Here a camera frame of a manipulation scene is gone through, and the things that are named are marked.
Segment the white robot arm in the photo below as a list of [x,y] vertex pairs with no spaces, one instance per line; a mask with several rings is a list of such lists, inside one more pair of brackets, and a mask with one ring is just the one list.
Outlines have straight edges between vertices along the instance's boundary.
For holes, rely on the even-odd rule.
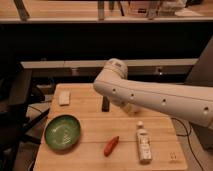
[[138,82],[128,80],[127,75],[127,65],[112,58],[96,77],[93,88],[114,105],[142,106],[213,130],[212,87]]

